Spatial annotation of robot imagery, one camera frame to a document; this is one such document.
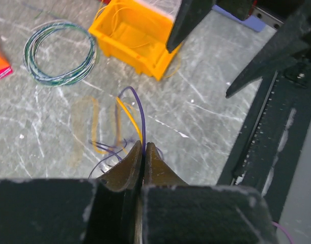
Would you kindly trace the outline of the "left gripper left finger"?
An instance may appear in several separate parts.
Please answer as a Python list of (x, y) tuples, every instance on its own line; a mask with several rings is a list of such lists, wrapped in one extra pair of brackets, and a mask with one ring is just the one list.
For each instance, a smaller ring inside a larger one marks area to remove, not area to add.
[(95, 179), (0, 179), (0, 243), (133, 243), (142, 144)]

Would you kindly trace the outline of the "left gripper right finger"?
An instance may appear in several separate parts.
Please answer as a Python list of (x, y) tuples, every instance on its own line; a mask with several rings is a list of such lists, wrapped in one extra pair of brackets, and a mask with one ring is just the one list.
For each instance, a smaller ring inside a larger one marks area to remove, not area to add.
[(191, 186), (148, 143), (143, 243), (277, 243), (268, 206), (251, 187)]

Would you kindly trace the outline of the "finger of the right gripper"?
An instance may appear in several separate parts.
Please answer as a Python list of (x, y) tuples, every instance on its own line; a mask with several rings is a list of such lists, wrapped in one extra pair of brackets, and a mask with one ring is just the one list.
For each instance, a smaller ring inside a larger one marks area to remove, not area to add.
[(209, 14), (216, 4), (213, 0), (182, 0), (166, 43), (172, 53)]
[(311, 1), (304, 1), (232, 82), (226, 98), (275, 71), (311, 59)]

